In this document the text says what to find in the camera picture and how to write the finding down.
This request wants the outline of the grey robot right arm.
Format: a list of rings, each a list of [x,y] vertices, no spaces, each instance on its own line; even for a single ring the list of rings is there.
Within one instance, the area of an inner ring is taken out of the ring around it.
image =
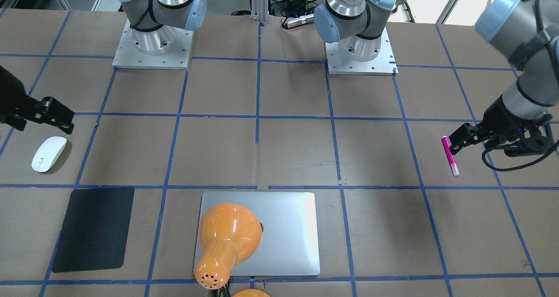
[[[120,69],[189,67],[194,33],[206,17],[207,0],[119,0],[127,16],[113,66]],[[22,131],[28,121],[72,134],[74,112],[53,97],[36,100],[1,68],[0,120]]]

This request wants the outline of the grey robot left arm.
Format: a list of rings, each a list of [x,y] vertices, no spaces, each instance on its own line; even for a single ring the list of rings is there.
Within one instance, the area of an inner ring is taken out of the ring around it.
[[[450,135],[447,153],[484,142],[485,164],[493,150],[545,159],[558,148],[549,125],[559,97],[558,0],[494,0],[475,30],[521,75],[485,110],[481,123],[465,123]]]

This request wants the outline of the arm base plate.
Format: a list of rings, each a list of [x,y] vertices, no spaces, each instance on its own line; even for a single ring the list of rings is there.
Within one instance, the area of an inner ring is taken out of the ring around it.
[[[194,32],[162,26],[154,32],[140,32],[126,21],[112,65],[120,69],[188,70]]]
[[[352,36],[324,46],[330,74],[391,76],[399,72],[386,28],[374,40]]]

